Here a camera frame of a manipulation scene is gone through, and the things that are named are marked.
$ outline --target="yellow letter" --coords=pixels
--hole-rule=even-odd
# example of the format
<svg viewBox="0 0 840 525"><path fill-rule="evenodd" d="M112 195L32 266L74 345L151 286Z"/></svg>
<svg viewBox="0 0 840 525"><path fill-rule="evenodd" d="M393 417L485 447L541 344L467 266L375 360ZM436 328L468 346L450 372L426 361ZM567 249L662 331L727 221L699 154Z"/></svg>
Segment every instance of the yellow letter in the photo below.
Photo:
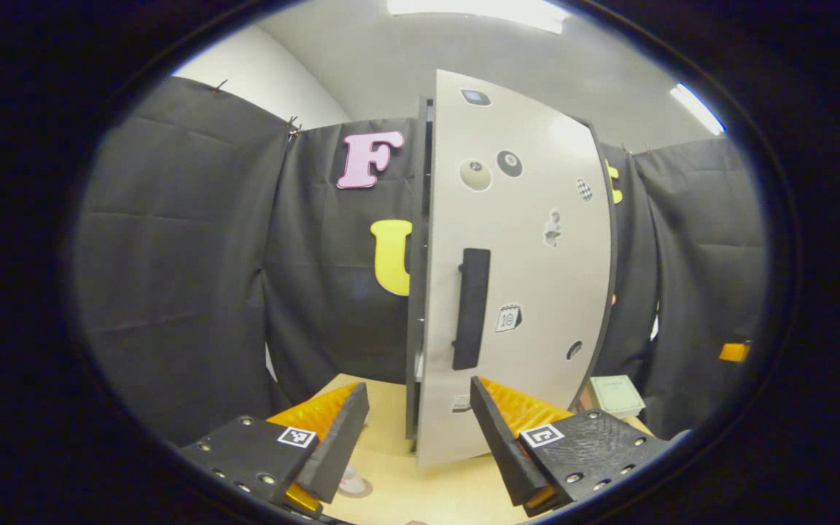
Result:
<svg viewBox="0 0 840 525"><path fill-rule="evenodd" d="M404 269L407 235L413 224L407 220L379 220L371 224L374 244L374 276L382 288L393 295L409 295L411 276Z"/></svg>
<svg viewBox="0 0 840 525"><path fill-rule="evenodd" d="M611 164L607 163L607 159L604 159L604 166L607 167L607 175L611 177L611 197L614 199L614 203L620 203L624 199L624 194L621 193L621 190L614 189L614 179L617 179L620 175L618 174L618 170L616 168L611 167Z"/></svg>

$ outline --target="pink letter f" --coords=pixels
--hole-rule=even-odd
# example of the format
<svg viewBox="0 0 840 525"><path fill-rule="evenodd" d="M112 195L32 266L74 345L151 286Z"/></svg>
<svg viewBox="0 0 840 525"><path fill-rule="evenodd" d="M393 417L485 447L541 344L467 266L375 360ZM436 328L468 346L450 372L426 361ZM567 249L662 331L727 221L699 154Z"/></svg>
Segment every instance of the pink letter f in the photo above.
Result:
<svg viewBox="0 0 840 525"><path fill-rule="evenodd" d="M391 160L391 149L387 145L403 146L404 135L400 132L350 134L343 142L349 145L346 173L336 182L336 186L341 190L370 188L378 181L378 177L371 175L369 164L383 171ZM380 144L373 152L371 147L376 143Z"/></svg>

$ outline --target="black curtain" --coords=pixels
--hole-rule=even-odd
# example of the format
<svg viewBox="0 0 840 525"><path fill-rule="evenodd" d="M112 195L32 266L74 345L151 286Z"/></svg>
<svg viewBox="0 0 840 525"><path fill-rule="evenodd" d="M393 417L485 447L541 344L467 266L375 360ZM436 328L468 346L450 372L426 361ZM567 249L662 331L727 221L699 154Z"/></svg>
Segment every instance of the black curtain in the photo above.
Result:
<svg viewBox="0 0 840 525"><path fill-rule="evenodd" d="M650 358L650 329L656 311L657 249L647 190L633 157L620 147L601 145L602 154L617 170L611 179L621 202L614 205L618 233L617 296L599 350L593 376L627 375L640 385Z"/></svg>
<svg viewBox="0 0 840 525"><path fill-rule="evenodd" d="M719 355L724 343L756 336L767 290L766 222L753 170L727 139L633 159L659 260L659 335L639 379L642 416L657 436L672 438L703 422L741 378L743 362Z"/></svg>
<svg viewBox="0 0 840 525"><path fill-rule="evenodd" d="M80 320L114 391L178 446L279 408L260 260L286 145L276 116L170 77L96 153L74 239Z"/></svg>
<svg viewBox="0 0 840 525"><path fill-rule="evenodd" d="M371 188L340 190L349 134L400 131ZM413 219L415 119L367 120L302 132L291 140L264 257L271 362L294 403L334 378L404 382L407 297L374 276L370 226Z"/></svg>

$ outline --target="black door handle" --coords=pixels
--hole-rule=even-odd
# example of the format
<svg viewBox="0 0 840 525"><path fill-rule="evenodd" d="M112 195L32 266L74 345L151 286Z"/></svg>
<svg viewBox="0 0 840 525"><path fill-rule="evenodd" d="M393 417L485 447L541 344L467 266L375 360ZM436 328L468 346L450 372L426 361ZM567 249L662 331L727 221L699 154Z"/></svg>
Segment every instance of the black door handle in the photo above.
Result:
<svg viewBox="0 0 840 525"><path fill-rule="evenodd" d="M459 291L456 340L453 341L453 348L456 349L453 354L453 370L466 370L478 366L490 270L490 249L462 250L462 265L459 266L459 271L462 272L462 286Z"/></svg>

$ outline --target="billiard ball sticker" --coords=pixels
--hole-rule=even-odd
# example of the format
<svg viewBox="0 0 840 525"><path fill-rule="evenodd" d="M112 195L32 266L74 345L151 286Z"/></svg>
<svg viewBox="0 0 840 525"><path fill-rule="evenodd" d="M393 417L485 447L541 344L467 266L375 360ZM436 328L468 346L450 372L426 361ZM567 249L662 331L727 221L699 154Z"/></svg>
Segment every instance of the billiard ball sticker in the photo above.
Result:
<svg viewBox="0 0 840 525"><path fill-rule="evenodd" d="M491 186L491 170L480 160L463 160L459 164L459 178L473 192L484 192Z"/></svg>
<svg viewBox="0 0 840 525"><path fill-rule="evenodd" d="M497 154L497 167L507 176L520 176L524 172L524 164L521 163L520 157L506 149Z"/></svg>

